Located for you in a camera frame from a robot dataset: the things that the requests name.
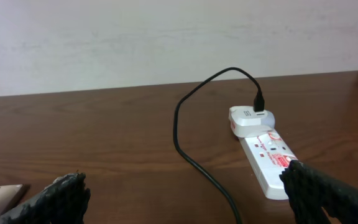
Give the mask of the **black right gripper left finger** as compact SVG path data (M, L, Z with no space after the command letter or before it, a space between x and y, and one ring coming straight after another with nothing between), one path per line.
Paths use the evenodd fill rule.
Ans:
M0 215L0 224L84 224L90 200L86 174L56 178L40 193Z

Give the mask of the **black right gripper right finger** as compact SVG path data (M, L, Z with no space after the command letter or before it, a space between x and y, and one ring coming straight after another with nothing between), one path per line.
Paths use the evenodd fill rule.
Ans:
M298 160L280 174L297 223L358 223L358 189Z

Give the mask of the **white power strip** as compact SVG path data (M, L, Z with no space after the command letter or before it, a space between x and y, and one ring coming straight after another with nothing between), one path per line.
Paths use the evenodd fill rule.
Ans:
M287 200L280 175L297 157L279 133L271 129L239 141L264 195L272 200Z

